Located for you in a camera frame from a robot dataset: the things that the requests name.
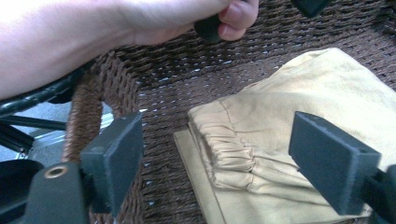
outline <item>woven wicker surface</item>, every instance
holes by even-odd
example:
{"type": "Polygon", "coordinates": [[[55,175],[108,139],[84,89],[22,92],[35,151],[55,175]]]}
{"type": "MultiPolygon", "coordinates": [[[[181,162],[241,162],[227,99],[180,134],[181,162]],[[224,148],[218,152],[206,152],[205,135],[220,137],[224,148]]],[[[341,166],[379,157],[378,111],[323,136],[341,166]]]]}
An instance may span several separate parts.
{"type": "MultiPolygon", "coordinates": [[[[395,5],[394,0],[333,1],[320,17],[309,20],[290,1],[261,1],[258,21],[240,41],[206,44],[189,33],[156,47],[118,49],[97,60],[99,77],[78,86],[85,93],[75,96],[68,142],[98,132],[89,124],[97,125],[98,99],[117,116],[137,109],[136,78],[138,107],[147,109],[145,157],[119,222],[204,223],[172,135],[188,128],[188,110],[271,76],[303,52],[330,47],[342,49],[396,90],[395,5]],[[85,124],[73,123],[79,119],[85,124]]],[[[69,143],[66,152],[72,153],[65,155],[76,155],[84,144],[69,143]]],[[[92,216],[95,220],[111,222],[92,216]]]]}

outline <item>hand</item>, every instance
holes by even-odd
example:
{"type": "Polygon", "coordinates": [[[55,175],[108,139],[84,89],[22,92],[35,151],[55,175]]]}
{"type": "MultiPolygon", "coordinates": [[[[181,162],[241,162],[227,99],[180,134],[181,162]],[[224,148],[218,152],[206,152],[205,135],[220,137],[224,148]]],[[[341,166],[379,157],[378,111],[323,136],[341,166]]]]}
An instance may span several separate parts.
{"type": "Polygon", "coordinates": [[[236,40],[259,0],[13,0],[0,7],[0,99],[37,89],[122,45],[155,45],[219,13],[236,40]]]}
{"type": "Polygon", "coordinates": [[[220,38],[237,40],[257,19],[259,0],[125,1],[124,5],[121,16],[126,22],[119,24],[131,32],[122,44],[155,45],[186,33],[194,22],[215,14],[219,8],[223,9],[219,14],[223,22],[220,38]]]}

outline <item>khaki fabric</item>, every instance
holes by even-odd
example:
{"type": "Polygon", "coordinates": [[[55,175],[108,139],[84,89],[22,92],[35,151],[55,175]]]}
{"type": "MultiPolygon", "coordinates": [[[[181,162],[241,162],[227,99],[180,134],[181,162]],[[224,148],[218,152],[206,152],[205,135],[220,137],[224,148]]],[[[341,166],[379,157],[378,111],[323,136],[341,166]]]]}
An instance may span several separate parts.
{"type": "Polygon", "coordinates": [[[334,223],[353,218],[340,217],[326,205],[298,203],[245,190],[215,188],[210,184],[191,132],[177,132],[174,137],[198,204],[209,224],[334,223]]]}
{"type": "MultiPolygon", "coordinates": [[[[288,154],[295,111],[323,117],[382,153],[380,169],[396,163],[396,93],[340,49],[325,49],[303,54],[236,95],[189,112],[194,150],[214,189],[286,200],[297,211],[301,204],[309,204],[315,214],[322,206],[331,211],[288,154]]],[[[298,222],[312,221],[298,216],[298,222]]]]}

